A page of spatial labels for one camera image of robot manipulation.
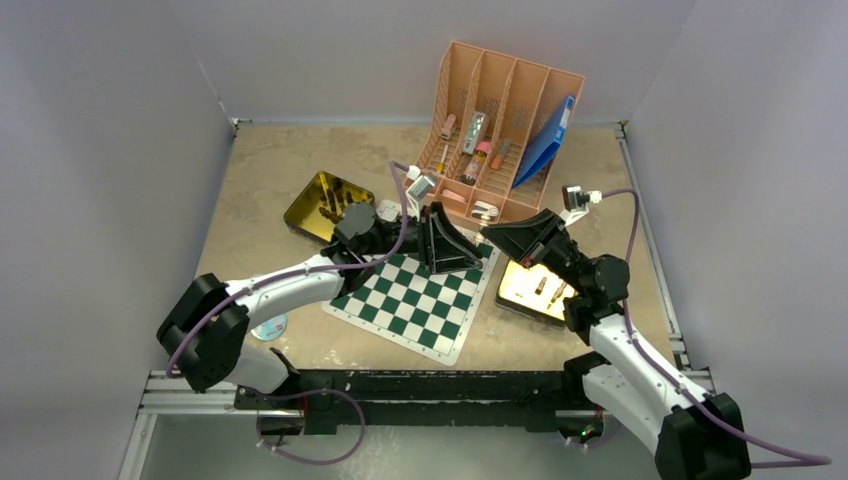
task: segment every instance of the metal tray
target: metal tray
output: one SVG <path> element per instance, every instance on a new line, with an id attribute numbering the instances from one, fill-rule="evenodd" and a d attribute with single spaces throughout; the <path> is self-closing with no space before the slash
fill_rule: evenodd
<path id="1" fill-rule="evenodd" d="M 537 295 L 535 289 L 542 278 L 547 280 L 542 293 Z M 575 292 L 570 285 L 566 285 L 562 296 L 551 304 L 551 297 L 561 283 L 562 280 L 544 265 L 539 264 L 527 269 L 510 260 L 506 264 L 503 280 L 498 285 L 495 304 L 519 315 L 565 328 L 562 299 L 573 297 Z"/>
<path id="2" fill-rule="evenodd" d="M 334 188 L 342 192 L 344 202 L 340 205 L 334 195 L 335 209 L 332 209 L 328 195 L 334 191 Z M 331 173 L 318 172 L 286 210 L 283 220 L 293 233 L 303 235 L 321 245 L 327 245 L 330 243 L 336 224 L 325 218 L 319 209 L 323 207 L 337 215 L 342 215 L 344 207 L 348 205 L 348 193 L 354 203 L 366 202 L 374 205 L 374 194 L 370 191 Z"/>

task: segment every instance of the chessboard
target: chessboard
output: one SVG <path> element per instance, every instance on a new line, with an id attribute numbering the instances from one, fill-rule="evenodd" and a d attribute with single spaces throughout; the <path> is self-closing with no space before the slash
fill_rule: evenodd
<path id="1" fill-rule="evenodd" d="M 384 200 L 380 218 L 394 220 L 400 205 Z M 458 229 L 469 240 L 474 233 Z M 323 304 L 325 312 L 444 365 L 459 358 L 500 251 L 477 248 L 483 269 L 431 275 L 418 260 L 394 255 L 356 292 Z"/>

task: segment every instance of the beige table surface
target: beige table surface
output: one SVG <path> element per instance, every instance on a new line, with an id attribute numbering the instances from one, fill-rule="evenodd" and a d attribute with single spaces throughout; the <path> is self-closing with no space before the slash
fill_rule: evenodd
<path id="1" fill-rule="evenodd" d="M 414 163 L 429 129 L 421 127 L 242 126 L 197 273 L 223 281 L 269 273 L 302 262 L 319 247 L 290 233 L 283 214 L 318 170 L 397 201 L 389 160 Z M 552 169 L 543 206 L 562 210 L 559 185 L 608 190 L 629 185 L 612 130 L 570 129 Z M 624 256 L 632 201 L 616 197 L 595 206 L 569 232 L 589 256 Z M 301 368 L 558 370 L 589 351 L 571 332 L 507 312 L 494 303 L 506 258 L 501 255 L 462 353 L 453 367 L 418 355 L 324 313 L 320 304 L 288 314 L 282 337 L 264 342 Z M 643 335 L 667 357 L 666 317 L 641 231 L 631 261 L 630 306 Z M 247 341 L 263 343 L 248 334 Z"/>

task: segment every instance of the bottle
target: bottle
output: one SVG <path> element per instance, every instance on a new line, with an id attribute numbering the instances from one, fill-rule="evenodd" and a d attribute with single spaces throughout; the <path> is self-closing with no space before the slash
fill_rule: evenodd
<path id="1" fill-rule="evenodd" d="M 465 167 L 465 172 L 459 177 L 459 181 L 466 185 L 474 185 L 477 183 L 477 177 L 480 175 L 480 170 L 486 163 L 486 158 L 492 153 L 492 144 L 489 142 L 480 142 L 477 148 L 474 149 L 474 155 Z"/>

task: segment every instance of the blue binder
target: blue binder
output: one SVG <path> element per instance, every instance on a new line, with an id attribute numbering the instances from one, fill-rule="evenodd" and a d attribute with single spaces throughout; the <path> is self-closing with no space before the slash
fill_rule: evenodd
<path id="1" fill-rule="evenodd" d="M 565 127 L 571 111 L 574 110 L 574 102 L 574 95 L 569 94 L 565 97 L 559 108 L 542 127 L 542 131 L 527 146 L 521 163 L 518 164 L 518 173 L 515 175 L 512 188 L 526 182 L 556 156 L 565 138 Z"/>

